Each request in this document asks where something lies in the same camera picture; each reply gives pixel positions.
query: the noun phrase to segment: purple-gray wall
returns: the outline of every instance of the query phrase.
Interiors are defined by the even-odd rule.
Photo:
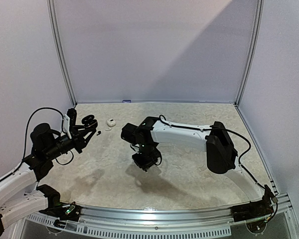
[[[25,126],[39,107],[71,107],[62,78],[46,0],[0,1],[0,177],[20,163]],[[41,122],[60,129],[56,112],[41,111]],[[30,152],[31,140],[28,137]]]
[[[240,109],[299,221],[299,1],[265,1]]]
[[[58,0],[78,102],[234,102],[256,0]]]

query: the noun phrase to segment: small white object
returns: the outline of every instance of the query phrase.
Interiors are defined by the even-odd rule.
[[[64,115],[63,117],[63,131],[68,135],[69,139],[71,139],[70,133],[70,117],[68,115]]]
[[[109,127],[114,127],[116,125],[116,122],[114,119],[108,119],[106,121],[106,124],[109,126]]]

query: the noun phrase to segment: black cable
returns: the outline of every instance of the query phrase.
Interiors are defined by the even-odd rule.
[[[130,148],[136,152],[136,150],[132,147],[131,144],[130,144]]]
[[[250,177],[255,181],[255,183],[265,189],[265,187],[263,185],[261,185],[257,179],[253,176],[253,174],[241,163],[241,158],[243,155],[245,155],[250,149],[251,149],[251,143],[249,142],[249,140],[247,138],[245,138],[244,136],[242,136],[241,134],[235,132],[235,131],[232,131],[230,129],[226,129],[226,128],[218,128],[218,127],[214,127],[214,126],[211,126],[212,128],[206,128],[206,129],[200,129],[200,128],[194,128],[194,127],[188,127],[188,126],[181,126],[181,125],[173,125],[173,124],[169,124],[167,122],[164,122],[161,118],[164,118],[164,120],[166,120],[166,117],[164,115],[160,115],[159,116],[159,120],[160,122],[162,122],[163,124],[169,126],[169,127],[176,127],[176,128],[185,128],[185,129],[192,129],[192,130],[197,130],[197,131],[212,131],[212,130],[222,130],[222,131],[227,131],[227,132],[230,132],[232,134],[235,134],[237,135],[238,137],[242,138],[243,140],[245,140],[247,143],[248,143],[248,148],[238,157],[238,163],[239,165],[250,175]]]
[[[155,163],[155,162],[154,162],[154,164],[155,164],[156,166],[160,166],[160,165],[161,165],[161,162],[162,162],[162,158],[160,158],[159,163]]]
[[[62,163],[60,163],[60,162],[58,161],[58,159],[57,159],[57,158],[55,159],[55,160],[56,160],[56,162],[57,162],[58,164],[62,165],[62,166],[64,166],[64,165],[68,165],[70,162],[72,162],[72,160],[73,160],[73,158],[74,158],[74,154],[72,153],[72,151],[71,151],[71,150],[70,150],[70,152],[71,152],[71,154],[72,154],[72,158],[70,159],[70,161],[69,161],[69,162],[62,164]]]
[[[275,217],[275,215],[277,214],[277,211],[278,211],[278,203],[276,203],[276,209],[275,209],[274,214],[269,216],[269,219],[267,219],[266,223],[270,222]]]
[[[35,113],[37,113],[38,111],[40,111],[40,110],[53,110],[53,111],[56,111],[56,112],[58,112],[58,113],[62,116],[62,118],[63,118],[63,114],[62,114],[62,112],[59,111],[59,110],[57,110],[57,109],[55,109],[55,108],[52,108],[52,107],[41,107],[41,108],[38,108],[36,111],[34,111],[34,112],[31,114],[31,116],[30,116],[30,118],[28,119],[28,122],[27,122],[27,124],[26,124],[26,128],[25,128],[24,149],[23,149],[23,157],[22,157],[21,163],[19,164],[19,166],[18,166],[12,173],[7,174],[5,177],[3,177],[2,179],[0,179],[0,182],[2,182],[4,179],[6,179],[6,178],[8,178],[9,176],[11,176],[12,174],[14,174],[17,170],[19,170],[19,168],[20,168],[21,165],[23,164],[23,162],[24,162],[24,158],[25,158],[25,151],[26,151],[26,136],[27,136],[27,133],[28,133],[28,128],[29,128],[30,120],[32,119],[33,115],[34,115]]]

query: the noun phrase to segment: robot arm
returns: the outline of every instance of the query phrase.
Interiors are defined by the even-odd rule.
[[[161,153],[157,149],[161,142],[186,145],[206,152],[208,169],[231,179],[251,201],[246,207],[233,207],[236,219],[267,215],[273,210],[271,200],[276,203],[277,199],[267,185],[263,187],[265,192],[261,190],[259,183],[239,163],[238,152],[228,131],[232,132],[217,121],[213,125],[189,125],[162,120],[160,116],[147,117],[139,126],[128,123],[122,129],[121,138],[136,151],[132,159],[144,171],[158,165],[158,160],[161,160]]]
[[[75,121],[76,111],[70,109],[64,116],[65,135],[62,136],[47,123],[36,126],[30,134],[33,143],[31,154],[0,178],[0,236],[17,220],[60,205],[57,191],[48,185],[37,187],[37,184],[53,167],[53,159],[71,149],[81,153],[96,133],[98,124],[93,115],[83,118],[83,125],[75,125]]]

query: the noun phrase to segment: metal corner post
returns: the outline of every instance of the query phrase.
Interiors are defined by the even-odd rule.
[[[58,29],[58,24],[57,24],[57,19],[56,19],[56,11],[55,11],[55,4],[54,0],[47,0],[48,4],[48,11],[50,15],[50,22],[51,22],[51,28],[52,28],[52,34],[54,38],[54,43],[55,43],[55,48],[56,52],[59,58],[59,63],[60,63],[60,68],[61,72],[63,75],[64,83],[67,89],[67,92],[70,97],[70,101],[73,106],[77,105],[77,100],[75,98],[73,86],[69,77],[69,73],[65,64],[65,59],[64,59],[64,54],[63,54],[63,49],[61,45],[61,39],[60,39],[60,34],[59,34],[59,29]]]
[[[255,13],[255,19],[254,19],[254,26],[253,26],[250,45],[249,45],[247,62],[245,65],[243,78],[242,78],[242,81],[241,81],[241,84],[240,84],[240,87],[239,87],[239,90],[238,90],[238,93],[236,96],[236,101],[235,101],[236,106],[239,106],[241,99],[243,97],[247,79],[248,79],[251,65],[253,62],[253,58],[255,55],[256,43],[257,43],[257,39],[258,39],[260,22],[261,22],[261,16],[262,16],[262,12],[263,12],[263,6],[264,6],[264,0],[258,0],[257,9],[256,9],[256,13]]]

